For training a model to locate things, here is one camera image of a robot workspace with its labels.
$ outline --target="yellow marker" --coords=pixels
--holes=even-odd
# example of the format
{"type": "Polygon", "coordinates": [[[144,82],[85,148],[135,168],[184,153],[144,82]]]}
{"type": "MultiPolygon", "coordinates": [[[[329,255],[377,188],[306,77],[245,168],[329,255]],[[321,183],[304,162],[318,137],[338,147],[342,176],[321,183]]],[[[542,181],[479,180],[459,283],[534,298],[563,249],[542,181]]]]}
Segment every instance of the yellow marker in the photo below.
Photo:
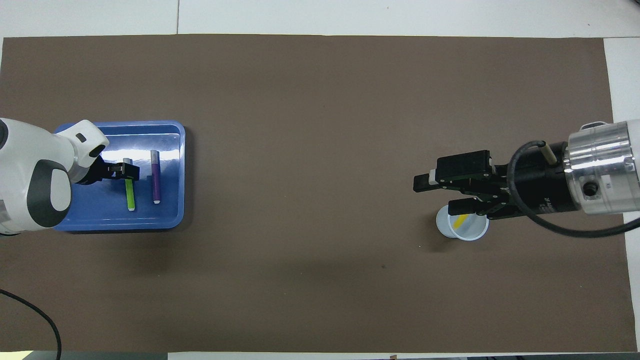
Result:
{"type": "Polygon", "coordinates": [[[469,214],[462,214],[460,216],[458,216],[458,218],[456,219],[456,221],[453,223],[453,228],[457,229],[460,226],[462,226],[462,223],[465,222],[465,220],[469,217],[469,214]]]}

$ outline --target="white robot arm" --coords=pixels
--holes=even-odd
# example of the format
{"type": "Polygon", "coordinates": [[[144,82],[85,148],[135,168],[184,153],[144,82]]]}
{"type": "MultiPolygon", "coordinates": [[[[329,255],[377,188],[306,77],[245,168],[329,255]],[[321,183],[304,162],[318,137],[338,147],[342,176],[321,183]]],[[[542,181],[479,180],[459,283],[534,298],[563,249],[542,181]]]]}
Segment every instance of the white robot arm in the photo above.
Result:
{"type": "MultiPolygon", "coordinates": [[[[72,183],[122,178],[122,167],[109,168],[122,164],[105,164],[99,156],[107,145],[109,140],[88,120],[51,134],[0,118],[0,234],[58,225],[69,211],[72,183]],[[87,179],[88,174],[99,175],[87,179]]],[[[132,176],[128,170],[128,176],[137,180],[137,171],[132,176]]]]}

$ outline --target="blue tray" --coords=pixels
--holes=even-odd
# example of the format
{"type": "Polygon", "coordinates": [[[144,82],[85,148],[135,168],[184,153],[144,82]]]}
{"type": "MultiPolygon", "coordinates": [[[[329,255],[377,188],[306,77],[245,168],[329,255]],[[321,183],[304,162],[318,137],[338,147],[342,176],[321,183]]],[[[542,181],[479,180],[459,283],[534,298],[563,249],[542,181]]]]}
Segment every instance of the blue tray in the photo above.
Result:
{"type": "MultiPolygon", "coordinates": [[[[73,184],[67,217],[60,231],[121,231],[170,229],[184,216],[184,127],[173,120],[96,122],[109,139],[102,151],[108,163],[130,158],[140,167],[135,181],[136,210],[127,209],[124,180],[102,180],[91,185],[73,184]],[[160,152],[162,201],[154,204],[151,189],[150,150],[160,152]]],[[[73,124],[64,124],[56,133],[73,124]]]]}

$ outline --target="white tile floor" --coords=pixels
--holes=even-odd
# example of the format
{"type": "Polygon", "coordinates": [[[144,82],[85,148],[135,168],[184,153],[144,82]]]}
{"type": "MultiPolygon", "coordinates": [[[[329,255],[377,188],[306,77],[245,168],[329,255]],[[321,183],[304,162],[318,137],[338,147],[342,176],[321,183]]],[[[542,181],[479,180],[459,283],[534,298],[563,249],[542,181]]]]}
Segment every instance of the white tile floor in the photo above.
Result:
{"type": "MultiPolygon", "coordinates": [[[[4,37],[269,33],[473,37],[602,37],[615,121],[640,118],[640,5],[633,0],[0,0],[4,37]]],[[[629,221],[635,214],[625,214],[629,221]]],[[[627,234],[640,339],[640,230],[627,234]]],[[[308,354],[370,359],[391,354],[308,354]]],[[[401,358],[466,354],[399,354],[401,358]]],[[[171,359],[193,359],[173,354],[171,359]]],[[[198,354],[210,359],[212,354],[198,354]]],[[[216,354],[216,359],[300,354],[216,354]]]]}

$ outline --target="silver metal cylinder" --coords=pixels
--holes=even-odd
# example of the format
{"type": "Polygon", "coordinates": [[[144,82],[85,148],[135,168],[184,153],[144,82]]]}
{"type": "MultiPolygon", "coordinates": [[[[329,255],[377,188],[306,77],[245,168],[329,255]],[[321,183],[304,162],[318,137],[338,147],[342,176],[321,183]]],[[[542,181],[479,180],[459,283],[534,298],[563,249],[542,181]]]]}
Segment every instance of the silver metal cylinder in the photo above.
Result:
{"type": "Polygon", "coordinates": [[[563,165],[573,201],[585,213],[640,209],[640,183],[626,122],[571,134],[563,165]]]}

